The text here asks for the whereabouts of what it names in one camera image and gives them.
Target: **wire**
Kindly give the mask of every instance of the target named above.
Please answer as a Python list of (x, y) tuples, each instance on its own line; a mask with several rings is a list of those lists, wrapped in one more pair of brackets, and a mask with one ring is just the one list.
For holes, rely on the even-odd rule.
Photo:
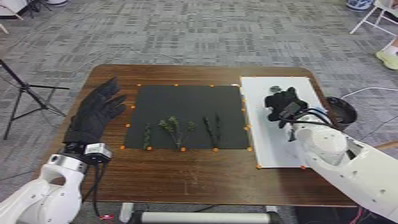
[(308, 111), (316, 111), (320, 114), (324, 114), (325, 115), (325, 117), (329, 117), (329, 115), (327, 115), (327, 113), (320, 110), (320, 109), (316, 109), (316, 108), (308, 108), (306, 110), (304, 110), (304, 112), (308, 112)]
[(357, 91), (354, 91), (352, 93), (348, 93), (347, 95), (343, 95), (341, 99), (345, 99), (348, 96), (352, 96), (354, 94), (361, 93), (363, 91), (366, 91), (370, 89), (380, 89), (380, 90), (389, 90), (389, 91), (398, 92), (398, 89), (391, 89), (391, 88), (384, 88), (384, 87), (366, 87), (366, 88), (359, 89)]
[(101, 176), (100, 176), (100, 166), (96, 164), (96, 187), (94, 187), (94, 195), (93, 195), (93, 208), (94, 208), (94, 212), (96, 212), (96, 216), (100, 217), (100, 211), (98, 211), (98, 204), (96, 204), (96, 197), (98, 197), (98, 184), (101, 181)]
[(370, 135), (375, 134), (375, 132), (379, 131), (379, 129), (382, 128), (382, 126), (384, 126), (384, 125), (386, 125), (396, 118), (398, 118), (398, 115), (396, 115), (386, 122), (382, 122), (382, 124), (379, 125), (377, 129), (364, 135), (364, 137), (361, 138), (359, 141), (363, 141), (363, 140), (370, 137)]
[(203, 212), (206, 211), (208, 209), (212, 209), (213, 207), (217, 207), (219, 205), (210, 205), (208, 207), (201, 208), (199, 210), (196, 210), (194, 212)]
[(357, 224), (361, 224), (361, 222), (370, 218), (370, 216), (371, 216), (371, 212), (370, 212), (370, 214), (364, 216), (364, 218), (359, 220)]
[(304, 116), (306, 116), (308, 114), (315, 115), (315, 116), (318, 117), (318, 119), (324, 121), (324, 123), (332, 127), (331, 122), (327, 121), (327, 119), (324, 118), (324, 116), (322, 116), (318, 113), (315, 113), (315, 112), (306, 112), (306, 113), (304, 113)]
[[(103, 179), (103, 175), (105, 175), (105, 169), (103, 169), (103, 171), (101, 171), (100, 181), (101, 181), (101, 179)], [(100, 183), (98, 183), (98, 181), (96, 181), (96, 179), (94, 179), (94, 184), (93, 184), (93, 187), (91, 187), (91, 189), (89, 189), (89, 191), (87, 191), (87, 193), (85, 193), (82, 203), (85, 202), (85, 200), (87, 200), (87, 198), (89, 198), (89, 196), (91, 196), (91, 193), (93, 193), (93, 191), (94, 191), (94, 188), (96, 188), (96, 185), (98, 185), (98, 184), (100, 184)]]
[(283, 121), (293, 123), (293, 124), (316, 124), (316, 125), (324, 125), (324, 126), (331, 127), (329, 124), (325, 124), (325, 123), (322, 123), (322, 122), (315, 122), (315, 121), (297, 121), (297, 120), (286, 119), (286, 118), (283, 118), (283, 117), (279, 117), (279, 119), (281, 119)]
[(27, 171), (27, 172), (23, 172), (23, 173), (20, 173), (20, 174), (16, 174), (16, 175), (13, 175), (13, 176), (2, 178), (2, 179), (0, 179), (0, 182), (5, 181), (5, 180), (9, 180), (9, 179), (13, 179), (13, 178), (16, 178), (16, 177), (20, 177), (20, 176), (23, 176), (23, 175), (29, 174), (29, 173), (34, 173), (34, 171), (36, 171), (36, 170), (30, 170), (30, 171)]
[(363, 207), (359, 207), (359, 209), (357, 209), (357, 216), (355, 216), (354, 220), (350, 221), (350, 224), (357, 223), (361, 216), (363, 216)]
[(100, 182), (101, 182), (101, 179), (103, 179), (105, 171), (107, 171), (107, 163), (103, 163), (101, 171), (100, 171), (100, 165), (96, 164), (94, 165), (94, 184), (93, 184), (93, 187), (89, 189), (89, 192), (85, 193), (84, 200), (82, 200), (82, 203), (84, 203), (87, 198), (89, 198), (91, 193), (94, 192), (94, 194), (93, 194), (93, 209), (94, 209), (94, 213), (96, 213), (98, 218), (101, 218), (101, 213), (100, 213), (100, 210), (98, 210), (98, 189), (100, 189), (98, 186), (100, 186)]

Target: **wooden table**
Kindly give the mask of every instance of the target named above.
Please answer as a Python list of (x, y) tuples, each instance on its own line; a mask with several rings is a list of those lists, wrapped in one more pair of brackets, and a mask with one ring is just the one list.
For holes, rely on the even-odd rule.
[[(100, 186), (100, 201), (240, 205), (352, 206), (354, 202), (311, 169), (256, 169), (256, 155), (247, 150), (121, 149), (141, 85), (229, 85), (240, 76), (306, 76), (320, 100), (322, 90), (311, 72), (283, 67), (204, 67), (169, 65), (100, 65), (57, 132), (46, 156), (62, 147), (62, 136), (80, 101), (96, 86), (117, 76), (128, 109), (110, 122), (103, 142), (114, 159)], [(93, 175), (82, 186), (93, 185)]]

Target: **gray carpet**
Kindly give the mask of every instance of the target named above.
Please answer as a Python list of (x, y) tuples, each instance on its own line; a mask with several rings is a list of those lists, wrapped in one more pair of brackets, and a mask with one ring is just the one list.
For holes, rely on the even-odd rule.
[[(25, 81), (71, 88), (57, 91), (52, 101), (66, 112), (103, 63), (300, 66), (315, 73), (325, 95), (341, 96), (363, 87), (398, 87), (398, 74), (375, 58), (393, 37), (366, 25), (348, 35), (363, 16), (343, 0), (71, 0), (34, 19), (25, 14), (25, 21), (2, 21), (11, 34), (0, 33), (0, 56)], [(0, 80), (2, 130), (16, 94)], [(371, 145), (398, 139), (398, 119), (379, 128), (398, 115), (396, 97), (396, 92), (375, 90), (347, 98), (359, 110), (347, 133), (363, 139), (377, 130), (364, 139)], [(20, 111), (34, 106), (25, 98)], [(37, 113), (20, 120), (0, 141), (0, 179), (41, 163), (62, 122), (46, 112), (45, 117)], [(398, 151), (389, 154), (398, 158)], [(30, 177), (32, 173), (0, 180), (0, 200)], [(94, 223), (91, 209), (82, 213), (78, 223)]]

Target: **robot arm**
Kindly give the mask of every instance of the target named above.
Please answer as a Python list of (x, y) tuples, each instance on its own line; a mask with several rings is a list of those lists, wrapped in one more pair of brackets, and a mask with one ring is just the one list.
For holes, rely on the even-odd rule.
[(16, 223), (27, 208), (48, 195), (50, 184), (45, 180), (32, 180), (0, 204), (0, 220)]
[[(318, 121), (313, 115), (302, 119)], [(398, 222), (396, 159), (331, 127), (293, 124), (293, 130), (309, 167), (355, 203)]]
[[(29, 224), (66, 224), (75, 219), (82, 205), (80, 184), (87, 166), (98, 167), (112, 157), (105, 144), (98, 142), (107, 123), (125, 111), (125, 96), (110, 99), (117, 91), (114, 78), (82, 101), (64, 136), (66, 147), (41, 167), (39, 178), (0, 203), (4, 224), (16, 224), (18, 221)], [(62, 185), (53, 183), (57, 178), (64, 178)]]
[(398, 161), (331, 127), (325, 114), (306, 113), (293, 88), (267, 97), (268, 119), (293, 133), (300, 158), (355, 203), (398, 222)]

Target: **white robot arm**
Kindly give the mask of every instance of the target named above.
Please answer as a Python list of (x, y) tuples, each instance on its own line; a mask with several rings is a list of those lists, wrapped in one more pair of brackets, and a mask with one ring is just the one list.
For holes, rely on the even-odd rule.
[(332, 128), (327, 114), (299, 99), (295, 88), (265, 98), (270, 121), (297, 140), (299, 158), (329, 183), (380, 216), (398, 222), (398, 161)]
[[(315, 115), (299, 121), (322, 122)], [(302, 158), (357, 204), (398, 222), (398, 161), (324, 125), (292, 125)]]
[[(80, 184), (87, 171), (87, 158), (110, 159), (112, 153), (103, 143), (85, 147), (84, 156), (53, 154), (41, 167), (41, 176), (32, 180), (0, 203), (0, 220), (29, 224), (64, 224), (77, 217), (82, 206)], [(64, 184), (53, 182), (64, 178)]]

